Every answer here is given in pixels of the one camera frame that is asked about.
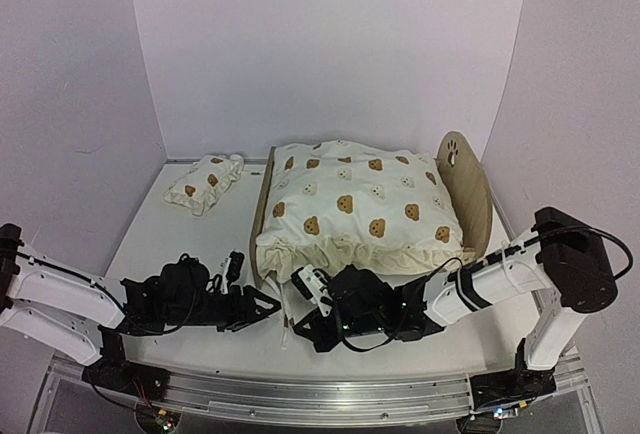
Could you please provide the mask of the large bear print cushion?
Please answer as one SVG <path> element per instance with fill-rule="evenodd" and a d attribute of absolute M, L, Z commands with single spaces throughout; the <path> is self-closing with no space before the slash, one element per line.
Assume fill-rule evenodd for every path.
<path fill-rule="evenodd" d="M 294 330 L 325 353 L 414 341 L 466 315 L 462 224 L 435 160 L 336 140 L 271 151 L 256 215 L 258 279 L 312 303 Z"/>

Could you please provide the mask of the wooden pet bed frame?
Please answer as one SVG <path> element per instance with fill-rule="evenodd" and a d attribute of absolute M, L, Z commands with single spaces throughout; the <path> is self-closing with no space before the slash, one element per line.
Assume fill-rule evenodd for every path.
<path fill-rule="evenodd" d="M 485 171 L 459 132 L 436 155 L 355 141 L 272 148 L 250 237 L 257 286 L 276 290 L 311 264 L 383 276 L 426 273 L 484 255 L 493 204 Z"/>

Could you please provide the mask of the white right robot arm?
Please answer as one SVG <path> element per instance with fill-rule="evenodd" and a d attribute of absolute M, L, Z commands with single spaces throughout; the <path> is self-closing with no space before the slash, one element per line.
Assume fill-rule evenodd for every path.
<path fill-rule="evenodd" d="M 633 264 L 618 237 L 545 207 L 530 230 L 504 247 L 468 264 L 451 258 L 404 285 L 391 286 L 353 265 L 335 276 L 301 268 L 291 280 L 315 308 L 293 330 L 318 353 L 338 345 L 359 352 L 353 337 L 418 341 L 504 301 L 545 291 L 550 298 L 519 342 L 513 367 L 469 380 L 474 411 L 514 406 L 555 391 L 555 366 L 565 346 L 588 315 L 613 303 L 618 280 Z"/>

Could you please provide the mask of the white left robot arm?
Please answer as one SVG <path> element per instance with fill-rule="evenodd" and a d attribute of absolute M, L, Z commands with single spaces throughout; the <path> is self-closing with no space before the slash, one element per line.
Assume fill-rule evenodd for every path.
<path fill-rule="evenodd" d="M 144 281 L 107 279 L 39 254 L 19 226 L 1 227 L 1 324 L 66 354 L 96 387 L 159 389 L 162 368 L 127 359 L 123 339 L 162 337 L 185 327 L 238 332 L 281 308 L 279 300 L 239 283 L 243 254 L 216 275 L 182 254 Z"/>

